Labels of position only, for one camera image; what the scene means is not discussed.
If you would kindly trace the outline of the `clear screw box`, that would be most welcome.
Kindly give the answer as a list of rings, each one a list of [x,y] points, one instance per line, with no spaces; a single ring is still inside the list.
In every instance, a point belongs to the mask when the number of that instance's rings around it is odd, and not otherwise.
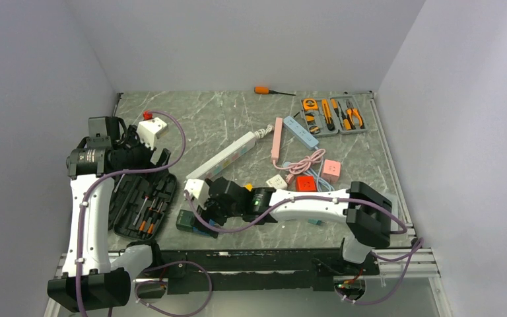
[[[384,197],[387,198],[391,202],[391,214],[395,216],[397,219],[401,220],[401,215],[399,211],[399,198],[395,194],[385,193]]]

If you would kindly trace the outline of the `green cube adapter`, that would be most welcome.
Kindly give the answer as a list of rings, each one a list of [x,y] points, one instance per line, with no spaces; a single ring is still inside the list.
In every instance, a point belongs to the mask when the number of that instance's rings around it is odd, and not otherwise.
[[[195,215],[192,211],[180,209],[176,218],[176,228],[180,231],[195,231]]]

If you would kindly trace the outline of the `blue cube adapter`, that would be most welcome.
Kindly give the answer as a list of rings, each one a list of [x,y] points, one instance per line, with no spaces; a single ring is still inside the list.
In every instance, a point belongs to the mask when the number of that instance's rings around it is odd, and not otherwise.
[[[214,231],[199,221],[196,221],[192,226],[192,232],[201,236],[208,236],[211,238],[218,238],[219,233]]]

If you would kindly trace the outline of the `pink cube socket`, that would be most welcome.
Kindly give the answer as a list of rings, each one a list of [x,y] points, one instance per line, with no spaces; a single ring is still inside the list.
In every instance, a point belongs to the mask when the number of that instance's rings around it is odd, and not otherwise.
[[[341,175],[341,163],[336,160],[325,159],[321,166],[320,176],[330,184],[336,183]]]

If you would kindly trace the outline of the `black tool case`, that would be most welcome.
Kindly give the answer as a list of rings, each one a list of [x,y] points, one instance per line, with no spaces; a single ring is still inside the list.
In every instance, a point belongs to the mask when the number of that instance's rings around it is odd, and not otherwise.
[[[177,187],[176,176],[168,170],[116,176],[108,228],[124,238],[152,240],[160,231]]]

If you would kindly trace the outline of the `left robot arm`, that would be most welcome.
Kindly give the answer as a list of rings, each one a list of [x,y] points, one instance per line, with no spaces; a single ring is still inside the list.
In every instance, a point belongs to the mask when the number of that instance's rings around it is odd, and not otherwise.
[[[47,292],[70,312],[86,316],[89,310],[124,306],[140,273],[155,277],[162,271],[155,242],[134,242],[110,259],[108,217],[116,177],[166,171],[167,162],[154,163],[152,156],[167,128],[152,116],[130,126],[115,116],[89,118],[88,135],[67,157],[73,202],[69,246]]]

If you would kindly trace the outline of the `grey tool tray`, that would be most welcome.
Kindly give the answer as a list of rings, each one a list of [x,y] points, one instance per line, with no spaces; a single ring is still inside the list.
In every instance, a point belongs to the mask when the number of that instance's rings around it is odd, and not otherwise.
[[[361,107],[351,94],[331,98],[303,98],[300,116],[311,136],[350,135],[367,130]]]

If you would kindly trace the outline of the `white cube adapter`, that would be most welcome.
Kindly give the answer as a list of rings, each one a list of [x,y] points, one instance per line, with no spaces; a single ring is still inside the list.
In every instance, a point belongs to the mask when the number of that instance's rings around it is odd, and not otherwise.
[[[271,177],[265,183],[267,186],[275,188],[276,190],[286,190],[288,188],[287,182],[280,174]]]

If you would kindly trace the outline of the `pink power strip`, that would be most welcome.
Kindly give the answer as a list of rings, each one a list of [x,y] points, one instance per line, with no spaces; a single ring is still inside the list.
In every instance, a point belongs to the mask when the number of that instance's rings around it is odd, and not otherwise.
[[[271,162],[273,163],[276,163],[279,159],[282,132],[283,132],[283,119],[277,117],[275,119],[275,125],[273,129],[273,140],[271,148]]]

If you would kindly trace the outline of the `white power strip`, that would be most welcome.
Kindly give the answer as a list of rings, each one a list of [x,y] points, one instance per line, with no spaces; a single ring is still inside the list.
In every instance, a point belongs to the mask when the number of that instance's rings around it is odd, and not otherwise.
[[[269,124],[264,129],[258,129],[256,131],[249,131],[241,138],[237,139],[229,146],[224,148],[222,151],[217,153],[215,156],[210,158],[207,162],[197,167],[195,170],[190,172],[186,176],[186,180],[190,179],[206,179],[212,178],[217,174],[220,174],[226,167],[231,163],[244,156],[249,150],[251,150],[257,140],[264,138],[267,134],[274,130],[274,126]]]

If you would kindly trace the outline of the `teal cube plug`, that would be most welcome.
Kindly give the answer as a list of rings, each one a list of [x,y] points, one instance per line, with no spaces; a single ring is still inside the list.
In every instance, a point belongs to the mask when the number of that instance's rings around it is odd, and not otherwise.
[[[323,221],[316,219],[309,219],[308,222],[312,225],[321,225],[323,223]]]

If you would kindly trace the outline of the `light blue power strip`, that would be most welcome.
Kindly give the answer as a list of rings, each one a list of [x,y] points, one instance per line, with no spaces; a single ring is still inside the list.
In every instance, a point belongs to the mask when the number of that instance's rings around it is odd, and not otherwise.
[[[285,117],[283,119],[283,125],[287,131],[293,134],[307,149],[311,151],[317,151],[319,149],[319,141],[293,117]]]

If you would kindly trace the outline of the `red cube adapter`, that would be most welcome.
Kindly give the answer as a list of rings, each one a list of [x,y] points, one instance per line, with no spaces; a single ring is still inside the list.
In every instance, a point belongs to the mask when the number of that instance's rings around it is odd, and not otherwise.
[[[294,185],[296,192],[316,192],[318,190],[315,178],[310,175],[297,176]]]

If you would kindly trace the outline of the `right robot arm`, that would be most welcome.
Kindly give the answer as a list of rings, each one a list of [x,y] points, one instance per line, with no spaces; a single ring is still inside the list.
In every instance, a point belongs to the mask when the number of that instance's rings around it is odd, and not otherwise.
[[[346,274],[360,269],[371,250],[389,247],[395,219],[391,200],[364,182],[332,192],[292,192],[270,187],[247,190],[218,178],[200,180],[199,189],[188,197],[198,205],[199,222],[215,232],[224,230],[211,221],[223,225],[231,217],[250,225],[308,219],[347,225],[337,256],[337,265]]]

